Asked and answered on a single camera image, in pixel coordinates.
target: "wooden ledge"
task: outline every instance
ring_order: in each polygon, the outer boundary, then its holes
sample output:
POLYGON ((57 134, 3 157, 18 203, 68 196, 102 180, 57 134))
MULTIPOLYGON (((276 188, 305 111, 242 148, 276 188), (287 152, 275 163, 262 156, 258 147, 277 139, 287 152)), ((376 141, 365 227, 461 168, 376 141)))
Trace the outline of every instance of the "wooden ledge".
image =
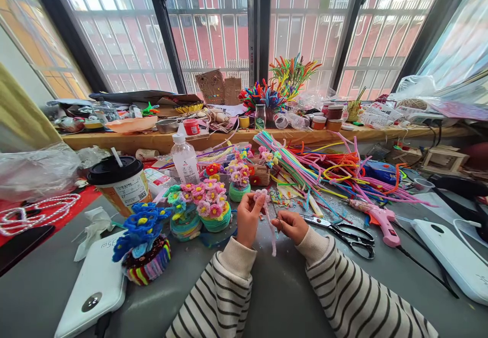
MULTIPOLYGON (((312 132, 298 131, 294 129, 286 130, 268 130, 273 137, 283 142, 286 139, 287 144, 299 145, 303 141, 308 145, 321 145, 333 142, 338 142, 340 139, 334 132, 327 130, 314 130, 312 132)), ((247 141, 253 144, 253 147, 257 147, 257 144, 253 142, 253 137, 258 131, 249 130, 238 131, 231 139, 231 142, 236 144, 239 142, 247 141)), ((432 131, 427 127, 416 126, 411 128, 408 132, 405 129, 399 128, 386 128, 384 130, 374 130, 369 127, 356 127, 354 131, 341 131, 341 134, 349 140, 352 140, 354 136, 357 137, 358 142, 365 141, 384 141, 385 136, 388 139, 391 138, 406 138, 409 137, 432 137, 432 131)), ((161 154, 166 154, 171 151, 173 146, 172 134, 163 135, 158 132, 149 134, 133 134, 123 135, 118 133, 82 133, 74 135, 63 136, 63 140, 73 150, 80 150, 85 147, 91 147, 97 145, 101 148, 115 147, 117 150, 121 150, 125 153, 134 155, 137 149, 156 149, 161 154)), ((205 150, 209 147, 216 146, 224 142, 231 134, 214 133, 210 137, 202 138, 198 140, 192 140, 190 143, 195 147, 195 150, 205 150)), ((463 127, 449 127, 442 129, 442 138, 457 137, 457 136, 469 136, 468 129, 463 127)))

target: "glue gun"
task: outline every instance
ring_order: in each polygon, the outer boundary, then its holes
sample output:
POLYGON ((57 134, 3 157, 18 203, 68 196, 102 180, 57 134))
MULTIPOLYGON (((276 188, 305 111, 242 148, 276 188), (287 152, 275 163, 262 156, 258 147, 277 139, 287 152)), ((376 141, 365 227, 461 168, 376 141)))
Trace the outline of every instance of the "glue gun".
POLYGON ((390 221, 395 220, 395 214, 388 209, 382 209, 377 205, 373 205, 364 201, 349 199, 346 201, 352 208, 364 212, 372 218, 375 218, 380 224, 383 232, 383 242, 390 248, 396 248, 400 245, 400 238, 390 224, 390 221))

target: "striped sleeve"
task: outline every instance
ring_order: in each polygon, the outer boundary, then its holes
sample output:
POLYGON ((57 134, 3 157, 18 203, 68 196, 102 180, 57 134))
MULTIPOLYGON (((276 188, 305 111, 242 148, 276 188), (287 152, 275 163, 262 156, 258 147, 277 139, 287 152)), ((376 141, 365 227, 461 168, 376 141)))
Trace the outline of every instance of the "striped sleeve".
POLYGON ((166 337, 240 337, 251 300, 256 251, 234 238, 217 252, 186 298, 166 337))
POLYGON ((297 249, 337 337, 437 337, 408 302, 383 286, 336 248, 333 237, 312 228, 297 249))

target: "scissors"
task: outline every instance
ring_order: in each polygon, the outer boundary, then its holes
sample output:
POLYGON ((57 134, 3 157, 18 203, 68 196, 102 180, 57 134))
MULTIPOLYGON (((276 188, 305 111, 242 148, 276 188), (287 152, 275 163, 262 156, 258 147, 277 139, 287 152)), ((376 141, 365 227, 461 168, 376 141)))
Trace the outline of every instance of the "scissors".
POLYGON ((311 215, 306 215, 301 213, 300 215, 303 216, 303 219, 309 223, 329 229, 340 240, 346 243, 354 253, 356 253, 360 257, 370 259, 370 260, 375 257, 375 250, 373 248, 375 246, 375 239, 366 230, 348 224, 334 225, 328 220, 317 217, 317 215, 315 214, 311 216, 311 215), (356 233, 353 234, 345 231, 344 229, 354 230, 356 233), (360 253, 357 250, 359 248, 366 250, 368 252, 368 256, 366 256, 364 253, 360 253))

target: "gray table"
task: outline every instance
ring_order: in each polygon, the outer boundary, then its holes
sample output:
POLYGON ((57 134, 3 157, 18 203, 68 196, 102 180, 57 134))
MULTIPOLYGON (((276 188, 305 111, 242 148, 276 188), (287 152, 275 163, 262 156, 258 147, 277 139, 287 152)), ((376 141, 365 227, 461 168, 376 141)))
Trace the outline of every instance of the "gray table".
MULTIPOLYGON (((87 210, 98 206, 104 206, 110 215, 116 213, 104 198, 93 202, 87 210)), ((445 224, 423 206, 396 204, 391 209, 406 218, 428 217, 432 222, 445 224)), ((351 211, 348 218, 362 225, 363 215, 356 211, 351 211)), ((81 268, 81 262, 73 262, 77 244, 71 241, 87 223, 80 214, 0 278, 2 337, 53 337, 81 268)), ((377 241, 373 261, 358 258, 340 241, 338 248, 371 276, 413 304, 436 327, 440 336, 487 336, 487 306, 469 300, 452 282, 460 296, 459 300, 454 299, 406 256, 383 244, 379 229, 373 227, 370 231, 377 241)), ((399 232, 403 246, 428 269, 440 275, 430 256, 399 232)), ((255 242, 258 256, 252 270, 253 295, 245 337, 334 337, 305 275, 303 257, 293 242, 282 234, 277 240, 277 256, 272 257, 270 238, 268 226, 261 223, 255 242)), ((488 257, 484 247, 475 241, 473 245, 485 258, 488 257)), ((126 301, 112 316, 106 337, 160 338, 164 335, 215 252, 198 240, 174 242, 172 251, 168 269, 151 285, 138 287, 128 283, 126 301)), ((94 336, 93 327, 80 335, 94 336)))

